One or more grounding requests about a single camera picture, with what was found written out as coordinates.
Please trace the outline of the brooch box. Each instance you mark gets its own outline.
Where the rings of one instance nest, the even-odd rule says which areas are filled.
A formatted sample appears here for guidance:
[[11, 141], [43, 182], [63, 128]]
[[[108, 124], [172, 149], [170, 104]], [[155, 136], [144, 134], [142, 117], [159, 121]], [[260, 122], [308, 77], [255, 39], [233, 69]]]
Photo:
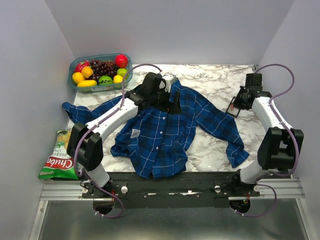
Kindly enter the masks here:
[[231, 117], [237, 118], [240, 114], [241, 109], [242, 109], [242, 102], [240, 100], [240, 97], [234, 96], [231, 99], [225, 112]]

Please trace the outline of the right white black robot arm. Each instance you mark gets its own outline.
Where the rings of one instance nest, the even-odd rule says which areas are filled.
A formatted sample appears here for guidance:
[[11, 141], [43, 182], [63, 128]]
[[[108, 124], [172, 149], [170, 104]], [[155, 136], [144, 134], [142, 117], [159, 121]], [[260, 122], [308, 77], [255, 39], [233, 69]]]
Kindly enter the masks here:
[[248, 184], [267, 177], [287, 178], [297, 168], [304, 139], [302, 130], [288, 124], [275, 106], [273, 96], [263, 91], [260, 73], [248, 73], [245, 85], [232, 98], [234, 110], [253, 110], [259, 117], [265, 136], [257, 151], [257, 159], [239, 170], [239, 178], [230, 183], [230, 191], [241, 196], [248, 190]]

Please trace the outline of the blue plaid shirt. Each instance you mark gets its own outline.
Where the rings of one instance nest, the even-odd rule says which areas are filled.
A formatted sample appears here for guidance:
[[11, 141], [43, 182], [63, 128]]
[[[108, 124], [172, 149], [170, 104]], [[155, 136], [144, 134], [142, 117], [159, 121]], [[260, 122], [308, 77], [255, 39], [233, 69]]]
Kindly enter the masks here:
[[248, 157], [233, 117], [216, 108], [196, 90], [176, 81], [171, 97], [180, 93], [180, 114], [169, 114], [154, 107], [129, 119], [115, 136], [110, 148], [113, 157], [129, 158], [142, 178], [171, 177], [186, 170], [187, 150], [196, 128], [227, 142], [226, 156], [236, 168]]

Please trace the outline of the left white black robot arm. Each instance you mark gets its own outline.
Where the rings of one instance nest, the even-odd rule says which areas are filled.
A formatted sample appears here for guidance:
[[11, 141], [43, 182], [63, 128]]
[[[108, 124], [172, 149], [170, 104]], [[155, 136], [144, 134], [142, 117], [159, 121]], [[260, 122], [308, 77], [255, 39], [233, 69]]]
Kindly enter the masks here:
[[173, 74], [149, 72], [141, 85], [127, 91], [124, 98], [106, 113], [86, 124], [77, 123], [72, 127], [66, 152], [73, 158], [75, 167], [81, 166], [99, 197], [107, 197], [111, 191], [111, 178], [101, 163], [103, 142], [120, 125], [148, 108], [179, 114], [180, 93], [176, 92], [170, 101], [171, 86], [177, 80]]

